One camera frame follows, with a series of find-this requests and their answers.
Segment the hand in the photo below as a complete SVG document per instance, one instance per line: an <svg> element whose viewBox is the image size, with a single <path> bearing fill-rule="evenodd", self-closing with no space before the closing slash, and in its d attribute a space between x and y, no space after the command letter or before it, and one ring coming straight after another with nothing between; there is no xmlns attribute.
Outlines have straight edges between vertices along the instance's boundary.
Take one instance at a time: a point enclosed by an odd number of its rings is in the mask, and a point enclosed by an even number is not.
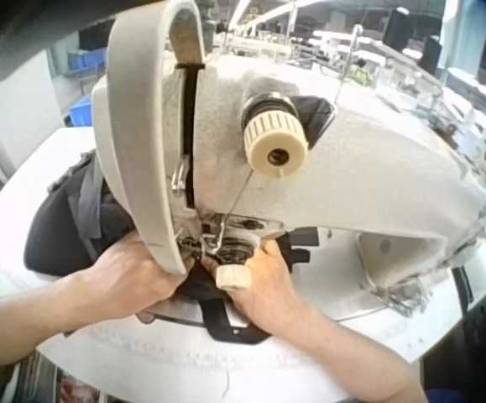
<svg viewBox="0 0 486 403"><path fill-rule="evenodd" d="M192 264L188 259L187 269ZM107 249L90 269L59 281L62 311L72 323L69 330L128 317L171 297L185 278L165 273L134 232Z"/></svg>
<svg viewBox="0 0 486 403"><path fill-rule="evenodd" d="M217 262L205 258L202 263L214 276ZM235 307L256 326L280 336L306 308L295 293L276 241L265 241L244 265L252 272L252 286L229 292Z"/></svg>

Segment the white tabletop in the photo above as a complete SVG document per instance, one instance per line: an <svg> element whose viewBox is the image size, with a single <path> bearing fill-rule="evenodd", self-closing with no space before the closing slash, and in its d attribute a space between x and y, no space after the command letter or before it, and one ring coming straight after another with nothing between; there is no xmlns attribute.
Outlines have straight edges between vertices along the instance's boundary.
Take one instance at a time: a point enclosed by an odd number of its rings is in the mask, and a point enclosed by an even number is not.
<svg viewBox="0 0 486 403"><path fill-rule="evenodd" d="M47 186L95 147L92 128L62 128L45 141L0 192L0 296L55 278L24 268L30 223ZM461 319L457 289L443 271L426 309L407 319L383 309L342 324L418 359ZM129 401L337 401L345 392L304 354L277 338L257 346L214 342L204 328L136 317L89 326L39 346L56 365Z"/></svg>

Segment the black bag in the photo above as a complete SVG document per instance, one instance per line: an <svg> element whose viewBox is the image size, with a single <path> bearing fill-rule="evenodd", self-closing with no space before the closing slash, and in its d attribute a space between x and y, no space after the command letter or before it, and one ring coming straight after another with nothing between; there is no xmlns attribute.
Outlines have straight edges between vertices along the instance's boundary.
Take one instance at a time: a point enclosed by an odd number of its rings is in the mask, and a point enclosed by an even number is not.
<svg viewBox="0 0 486 403"><path fill-rule="evenodd" d="M133 219L108 189L92 151L82 155L81 161L49 188L32 221L24 263L38 273L70 275L91 267L105 250L134 229ZM277 239L291 272L294 263L309 262L310 253L293 249L290 237L296 237L298 244L319 243L316 228L299 228ZM217 341L256 344L269 337L252 323L231 326L225 307L230 298L216 287L199 259L175 295L199 303L204 326Z"/></svg>

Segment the sewing machine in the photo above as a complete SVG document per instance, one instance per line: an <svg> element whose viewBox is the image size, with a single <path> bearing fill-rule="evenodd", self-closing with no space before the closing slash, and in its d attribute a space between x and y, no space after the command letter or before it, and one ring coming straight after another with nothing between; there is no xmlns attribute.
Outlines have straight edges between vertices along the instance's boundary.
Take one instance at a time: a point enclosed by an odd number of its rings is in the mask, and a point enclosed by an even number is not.
<svg viewBox="0 0 486 403"><path fill-rule="evenodd" d="M261 238L321 228L334 241L313 250L348 251L359 285L409 316L426 297L403 285L460 265L486 227L486 185L429 128L333 78L206 58L192 1L118 16L108 66L92 93L97 155L170 273L190 249L220 257L217 285L251 286L243 263ZM310 261L299 292L311 296L322 271Z"/></svg>

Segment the forearm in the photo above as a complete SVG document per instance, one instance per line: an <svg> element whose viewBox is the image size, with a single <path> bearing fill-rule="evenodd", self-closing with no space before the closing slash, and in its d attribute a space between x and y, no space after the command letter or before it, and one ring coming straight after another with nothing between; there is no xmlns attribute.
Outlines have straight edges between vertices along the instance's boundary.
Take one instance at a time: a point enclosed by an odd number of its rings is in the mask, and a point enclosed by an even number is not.
<svg viewBox="0 0 486 403"><path fill-rule="evenodd" d="M0 365L17 362L44 340L78 326L69 312L69 281L0 298Z"/></svg>
<svg viewBox="0 0 486 403"><path fill-rule="evenodd" d="M313 357L361 401L425 402L408 364L394 352L303 306L278 336Z"/></svg>

